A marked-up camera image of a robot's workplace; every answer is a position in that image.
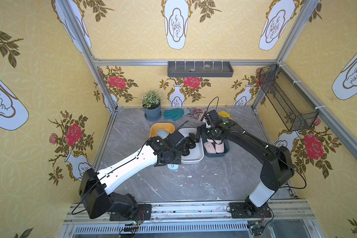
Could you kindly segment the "light blue mouse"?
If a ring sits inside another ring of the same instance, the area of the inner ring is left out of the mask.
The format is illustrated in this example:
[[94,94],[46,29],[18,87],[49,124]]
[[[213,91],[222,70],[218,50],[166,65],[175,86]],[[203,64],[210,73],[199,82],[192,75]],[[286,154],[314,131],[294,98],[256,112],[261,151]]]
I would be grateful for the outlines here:
[[156,135],[161,137],[162,139],[166,139],[169,136],[169,133],[163,129],[159,129],[156,131]]
[[170,170],[177,170],[179,168],[179,165],[177,165],[177,164],[168,164],[168,168]]

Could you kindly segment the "pink mouse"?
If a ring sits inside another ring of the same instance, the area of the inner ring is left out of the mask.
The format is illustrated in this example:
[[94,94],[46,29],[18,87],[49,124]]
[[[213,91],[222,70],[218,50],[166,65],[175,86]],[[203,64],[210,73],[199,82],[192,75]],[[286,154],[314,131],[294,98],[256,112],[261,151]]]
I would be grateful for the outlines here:
[[214,143],[217,154],[224,153],[225,146],[223,140],[215,140]]
[[203,147],[208,154],[216,154],[217,153],[214,145],[209,141],[205,142],[203,144]]

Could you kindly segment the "black mouse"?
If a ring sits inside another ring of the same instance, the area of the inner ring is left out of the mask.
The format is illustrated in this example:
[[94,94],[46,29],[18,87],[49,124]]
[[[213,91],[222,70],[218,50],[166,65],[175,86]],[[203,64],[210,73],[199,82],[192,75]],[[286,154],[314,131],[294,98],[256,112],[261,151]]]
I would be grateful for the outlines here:
[[196,143],[189,136],[186,137],[185,139],[189,149],[194,149],[196,147]]
[[181,149],[181,155],[182,156],[188,156],[190,154],[190,150],[187,146],[184,146],[182,149]]
[[199,141],[200,141],[200,139],[194,133],[189,133],[189,137],[194,143],[199,143]]

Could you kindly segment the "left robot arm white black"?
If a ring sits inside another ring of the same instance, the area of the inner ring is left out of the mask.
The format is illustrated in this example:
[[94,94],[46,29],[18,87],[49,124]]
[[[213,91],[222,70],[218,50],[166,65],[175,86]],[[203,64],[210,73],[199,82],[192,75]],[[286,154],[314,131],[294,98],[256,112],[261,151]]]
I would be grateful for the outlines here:
[[90,219],[99,218],[107,212],[134,217],[139,211],[134,196],[116,193],[116,188],[146,167],[179,164],[185,145],[186,139],[182,136],[176,139],[154,136],[120,162],[99,171],[88,169],[83,174],[78,191],[83,211]]

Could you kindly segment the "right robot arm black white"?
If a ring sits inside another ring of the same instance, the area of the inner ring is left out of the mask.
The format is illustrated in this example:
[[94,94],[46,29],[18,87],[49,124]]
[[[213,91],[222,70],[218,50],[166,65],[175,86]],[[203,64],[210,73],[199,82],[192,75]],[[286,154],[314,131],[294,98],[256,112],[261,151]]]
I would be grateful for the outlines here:
[[260,181],[244,202],[230,203],[233,218],[272,217],[267,204],[269,199],[295,174],[289,150],[284,146],[265,143],[244,130],[232,120],[221,122],[214,127],[202,125],[203,138],[210,140],[231,141],[261,164]]

